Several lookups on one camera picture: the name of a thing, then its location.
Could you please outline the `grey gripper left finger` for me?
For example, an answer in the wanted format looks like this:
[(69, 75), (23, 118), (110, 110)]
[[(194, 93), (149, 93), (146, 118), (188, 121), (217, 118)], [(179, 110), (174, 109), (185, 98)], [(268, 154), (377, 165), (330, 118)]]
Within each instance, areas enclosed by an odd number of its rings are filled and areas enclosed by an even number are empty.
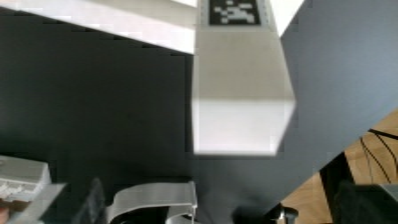
[(195, 183), (147, 183), (123, 189), (107, 207), (107, 223), (138, 209), (167, 207), (165, 224), (199, 224)]

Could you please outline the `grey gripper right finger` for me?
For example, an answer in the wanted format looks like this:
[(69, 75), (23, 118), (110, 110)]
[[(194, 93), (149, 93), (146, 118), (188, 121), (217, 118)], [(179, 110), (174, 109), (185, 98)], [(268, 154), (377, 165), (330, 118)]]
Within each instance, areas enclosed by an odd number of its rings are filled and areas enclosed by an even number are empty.
[(233, 224), (295, 224), (298, 210), (277, 204), (270, 210), (261, 207), (243, 206), (233, 212)]

